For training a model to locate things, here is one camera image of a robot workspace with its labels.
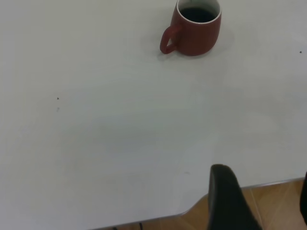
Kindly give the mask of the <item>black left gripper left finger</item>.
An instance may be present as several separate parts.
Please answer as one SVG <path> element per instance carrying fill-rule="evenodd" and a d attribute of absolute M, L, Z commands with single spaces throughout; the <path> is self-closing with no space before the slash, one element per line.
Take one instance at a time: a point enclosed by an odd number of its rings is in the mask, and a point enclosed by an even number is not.
<path fill-rule="evenodd" d="M 260 230 L 230 167 L 214 164 L 208 192 L 209 230 Z"/>

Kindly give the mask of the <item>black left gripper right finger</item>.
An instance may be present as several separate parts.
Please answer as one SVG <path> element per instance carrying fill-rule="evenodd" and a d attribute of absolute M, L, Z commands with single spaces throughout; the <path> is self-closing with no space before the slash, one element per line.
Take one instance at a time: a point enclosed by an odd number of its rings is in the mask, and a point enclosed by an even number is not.
<path fill-rule="evenodd" d="M 307 173 L 303 181 L 300 195 L 300 213 L 302 217 L 307 217 Z"/>

